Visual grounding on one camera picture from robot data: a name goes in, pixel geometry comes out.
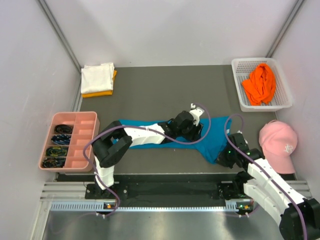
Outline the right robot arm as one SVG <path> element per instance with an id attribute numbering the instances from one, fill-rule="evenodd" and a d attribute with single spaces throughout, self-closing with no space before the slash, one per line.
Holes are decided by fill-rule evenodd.
<path id="1" fill-rule="evenodd" d="M 241 132 L 226 139 L 216 162 L 229 168 L 238 165 L 243 171 L 230 183 L 218 183 L 220 197 L 226 201 L 251 198 L 272 217 L 285 240 L 318 240 L 320 203 L 302 195 L 276 173 L 261 151 L 249 148 Z"/>

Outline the blue t shirt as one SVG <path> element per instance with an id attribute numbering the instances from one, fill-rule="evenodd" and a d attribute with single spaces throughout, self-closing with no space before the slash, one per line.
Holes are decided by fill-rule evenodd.
<path id="1" fill-rule="evenodd" d="M 202 118 L 200 123 L 203 124 L 201 136 L 203 137 L 207 131 L 208 135 L 200 142 L 192 145 L 184 145 L 176 142 L 169 142 L 166 144 L 144 144 L 131 146 L 131 149 L 191 149 L 197 150 L 204 159 L 214 164 L 218 154 L 226 147 L 227 139 L 225 137 L 224 125 L 227 120 L 226 116 L 213 117 L 211 120 Z"/>

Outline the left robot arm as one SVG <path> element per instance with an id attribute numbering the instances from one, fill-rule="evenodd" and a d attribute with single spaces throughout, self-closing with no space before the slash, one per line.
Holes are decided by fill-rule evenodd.
<path id="1" fill-rule="evenodd" d="M 114 168 L 131 147 L 144 145 L 167 145 L 183 138 L 187 143 L 201 139 L 203 124 L 200 118 L 204 110 L 200 107 L 182 111 L 168 121 L 151 125 L 129 127 L 119 120 L 113 121 L 104 135 L 92 143 L 96 164 L 96 192 L 109 198 L 114 191 Z"/>

